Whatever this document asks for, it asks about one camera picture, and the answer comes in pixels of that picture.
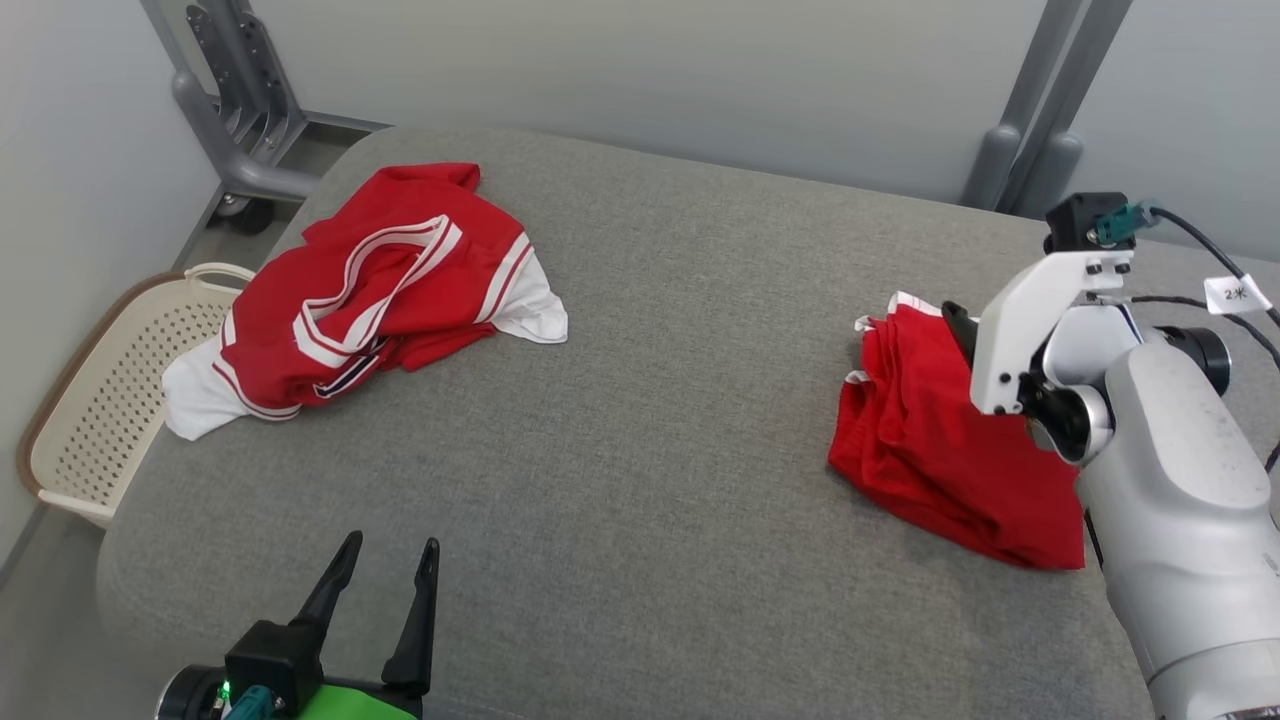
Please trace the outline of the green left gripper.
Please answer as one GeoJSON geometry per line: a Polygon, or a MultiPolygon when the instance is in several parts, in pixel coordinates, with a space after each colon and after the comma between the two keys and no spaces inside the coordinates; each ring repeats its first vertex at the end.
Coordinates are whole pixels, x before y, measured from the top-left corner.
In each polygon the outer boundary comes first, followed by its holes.
{"type": "MultiPolygon", "coordinates": [[[[355,573],[364,533],[352,530],[320,575],[291,629],[314,651],[326,639],[340,593],[355,573]]],[[[413,575],[413,601],[383,683],[325,678],[294,720],[421,720],[421,696],[430,691],[436,620],[440,544],[430,537],[413,575]]]]}

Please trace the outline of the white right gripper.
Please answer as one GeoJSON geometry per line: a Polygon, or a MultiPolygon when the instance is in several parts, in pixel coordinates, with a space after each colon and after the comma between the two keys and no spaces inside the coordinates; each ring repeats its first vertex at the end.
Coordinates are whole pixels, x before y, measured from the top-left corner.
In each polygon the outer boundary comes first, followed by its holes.
{"type": "Polygon", "coordinates": [[[1052,252],[1019,272],[980,313],[979,323],[960,304],[942,302],[942,318],[968,366],[970,398],[986,415],[1015,413],[1018,380],[1036,351],[1087,292],[1120,290],[1117,268],[1133,250],[1052,252]]]}

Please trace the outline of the red shorts with white stripes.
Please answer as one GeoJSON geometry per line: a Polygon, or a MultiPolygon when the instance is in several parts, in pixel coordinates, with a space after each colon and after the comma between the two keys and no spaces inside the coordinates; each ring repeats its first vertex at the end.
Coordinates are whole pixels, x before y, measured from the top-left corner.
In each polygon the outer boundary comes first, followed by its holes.
{"type": "Polygon", "coordinates": [[[861,365],[838,402],[829,465],[896,518],[1019,568],[1085,566],[1075,468],[1018,416],[978,413],[941,310],[896,292],[855,324],[861,365]]]}

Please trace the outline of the red white basketball jersey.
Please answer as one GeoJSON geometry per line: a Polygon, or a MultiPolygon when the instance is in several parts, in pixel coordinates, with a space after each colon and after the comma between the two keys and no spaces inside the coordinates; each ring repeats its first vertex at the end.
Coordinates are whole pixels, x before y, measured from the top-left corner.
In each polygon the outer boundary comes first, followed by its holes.
{"type": "Polygon", "coordinates": [[[379,372],[415,372],[497,333],[563,343],[561,299],[521,223],[477,193],[480,179],[458,161],[376,170],[164,372],[169,430],[195,441],[243,416],[285,421],[379,372]]]}

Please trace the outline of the grey double upright pole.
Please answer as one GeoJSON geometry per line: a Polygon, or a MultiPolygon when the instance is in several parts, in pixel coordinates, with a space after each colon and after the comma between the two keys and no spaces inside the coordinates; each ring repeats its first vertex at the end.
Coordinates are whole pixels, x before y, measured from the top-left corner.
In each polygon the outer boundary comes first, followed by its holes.
{"type": "Polygon", "coordinates": [[[1000,122],[960,205],[1041,218],[1068,193],[1084,140],[1073,123],[1133,0],[1046,0],[1000,122]]]}

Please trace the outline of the grey fabric sofa cushion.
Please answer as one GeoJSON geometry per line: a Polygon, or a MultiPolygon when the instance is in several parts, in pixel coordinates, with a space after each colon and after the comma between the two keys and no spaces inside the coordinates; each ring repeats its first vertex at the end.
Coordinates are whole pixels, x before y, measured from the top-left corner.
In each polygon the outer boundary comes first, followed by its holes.
{"type": "Polygon", "coordinates": [[[829,465],[855,324],[978,316],[1047,225],[518,131],[384,129],[268,263],[385,167],[472,163],[570,319],[389,369],[285,421],[150,445],[99,555],[113,639],[169,680],[285,624],[364,533],[324,664],[376,682],[440,544],[429,717],[1157,720],[1085,512],[1019,568],[829,465]]]}

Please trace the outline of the beige perforated laundry basket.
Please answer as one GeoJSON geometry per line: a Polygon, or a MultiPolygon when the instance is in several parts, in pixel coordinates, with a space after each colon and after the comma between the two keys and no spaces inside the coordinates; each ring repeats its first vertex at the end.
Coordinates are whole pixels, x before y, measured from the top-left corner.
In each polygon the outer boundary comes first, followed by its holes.
{"type": "Polygon", "coordinates": [[[17,470],[38,501],[108,529],[165,419],[163,373],[218,333],[255,273],[225,263],[152,275],[100,318],[23,433],[17,470]]]}

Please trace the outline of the grey metal wheeled stand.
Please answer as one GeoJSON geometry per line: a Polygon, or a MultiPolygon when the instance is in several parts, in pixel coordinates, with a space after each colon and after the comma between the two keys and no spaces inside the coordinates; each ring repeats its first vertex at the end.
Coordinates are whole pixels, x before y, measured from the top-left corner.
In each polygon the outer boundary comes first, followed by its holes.
{"type": "Polygon", "coordinates": [[[220,181],[210,225],[260,234],[279,204],[305,201],[319,177],[283,161],[308,127],[383,129],[303,109],[253,0],[140,4],[174,64],[172,96],[220,181]]]}

